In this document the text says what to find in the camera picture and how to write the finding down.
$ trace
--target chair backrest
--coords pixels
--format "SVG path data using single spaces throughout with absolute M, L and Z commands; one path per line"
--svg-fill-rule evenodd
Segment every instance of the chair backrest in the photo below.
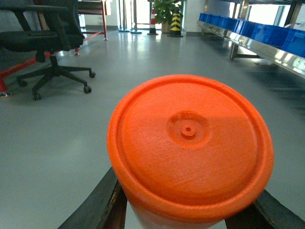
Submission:
M 67 34 L 78 34 L 83 37 L 79 26 L 78 18 L 78 1 L 77 0 L 40 0 L 42 5 L 67 7 L 68 12 L 59 13 L 61 25 L 64 27 Z M 52 27 L 50 19 L 45 15 L 46 23 L 50 30 L 55 30 Z

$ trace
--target chair seat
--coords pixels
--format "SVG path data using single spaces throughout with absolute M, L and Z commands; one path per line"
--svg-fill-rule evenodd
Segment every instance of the chair seat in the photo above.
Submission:
M 67 34 L 67 37 L 72 48 L 77 48 L 83 44 L 80 35 Z M 62 49 L 59 37 L 53 31 L 0 32 L 0 46 L 14 52 L 57 51 Z

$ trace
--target green plant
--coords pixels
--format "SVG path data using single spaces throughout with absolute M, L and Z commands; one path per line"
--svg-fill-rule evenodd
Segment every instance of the green plant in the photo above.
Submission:
M 185 0 L 147 0 L 153 4 L 154 11 L 156 13 L 155 20 L 156 23 L 172 23 L 173 13 L 176 10 L 176 7 L 180 9 L 180 17 L 182 19 L 182 5 L 180 2 Z

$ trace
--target orange lid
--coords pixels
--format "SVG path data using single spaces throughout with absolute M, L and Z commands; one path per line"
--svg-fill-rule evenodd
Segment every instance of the orange lid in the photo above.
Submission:
M 156 78 L 129 92 L 107 142 L 131 203 L 179 221 L 213 222 L 241 211 L 263 191 L 274 162 L 253 105 L 193 75 Z

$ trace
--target potted plant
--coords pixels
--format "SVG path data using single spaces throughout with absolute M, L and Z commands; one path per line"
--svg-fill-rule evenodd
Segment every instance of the potted plant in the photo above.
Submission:
M 185 0 L 148 0 L 153 3 L 153 8 L 156 13 L 155 21 L 157 24 L 162 24 L 162 32 L 169 33 L 173 19 L 173 13 L 176 7 L 180 9 L 180 17 L 182 19 L 182 5 L 180 2 Z

